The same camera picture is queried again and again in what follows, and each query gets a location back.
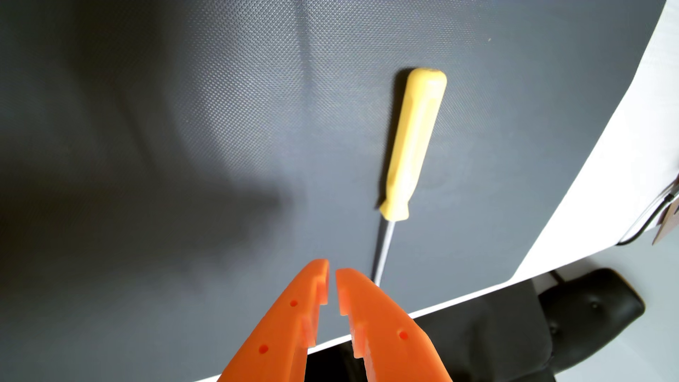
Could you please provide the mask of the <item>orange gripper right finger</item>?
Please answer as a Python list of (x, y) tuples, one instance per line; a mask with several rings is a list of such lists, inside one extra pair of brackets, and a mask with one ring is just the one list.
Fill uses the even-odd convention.
[(335, 280), (368, 381), (452, 381), (429, 336), (384, 290), (353, 268), (336, 270)]

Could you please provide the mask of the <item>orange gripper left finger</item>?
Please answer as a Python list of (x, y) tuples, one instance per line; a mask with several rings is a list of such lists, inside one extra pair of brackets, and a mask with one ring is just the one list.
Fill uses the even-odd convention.
[(304, 381), (317, 343), (320, 306), (328, 302), (329, 261), (309, 262), (250, 333), (218, 381)]

